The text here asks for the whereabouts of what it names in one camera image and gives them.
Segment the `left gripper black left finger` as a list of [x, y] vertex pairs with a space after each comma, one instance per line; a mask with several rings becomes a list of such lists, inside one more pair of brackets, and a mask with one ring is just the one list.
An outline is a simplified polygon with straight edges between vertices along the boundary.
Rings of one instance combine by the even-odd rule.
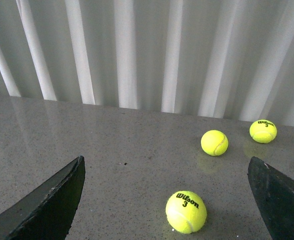
[[63, 240], [69, 233], [85, 181], [79, 156], [0, 214], [0, 240]]

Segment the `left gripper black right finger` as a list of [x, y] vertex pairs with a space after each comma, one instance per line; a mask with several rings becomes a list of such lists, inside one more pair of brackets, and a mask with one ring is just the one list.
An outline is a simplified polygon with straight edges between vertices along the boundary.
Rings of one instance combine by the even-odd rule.
[[271, 238], [294, 240], [294, 180], [255, 156], [247, 177]]

